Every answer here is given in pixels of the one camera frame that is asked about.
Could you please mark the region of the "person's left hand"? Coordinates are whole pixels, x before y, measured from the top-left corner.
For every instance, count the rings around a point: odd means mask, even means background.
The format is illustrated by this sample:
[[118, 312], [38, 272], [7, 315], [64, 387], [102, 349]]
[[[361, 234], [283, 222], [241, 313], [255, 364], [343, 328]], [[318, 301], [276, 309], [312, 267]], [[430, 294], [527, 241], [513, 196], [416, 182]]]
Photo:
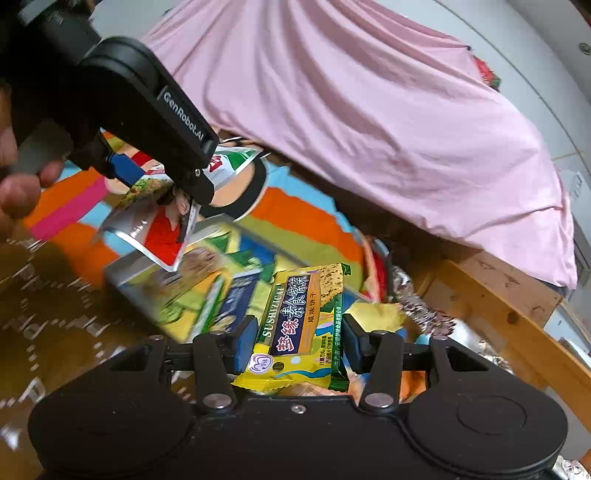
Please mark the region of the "person's left hand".
[[[1, 166], [17, 161], [12, 129], [10, 92], [1, 88]], [[52, 186], [62, 173], [64, 162], [53, 160], [39, 174], [11, 174], [1, 181], [1, 242], [13, 233], [16, 224], [33, 212], [43, 188]]]

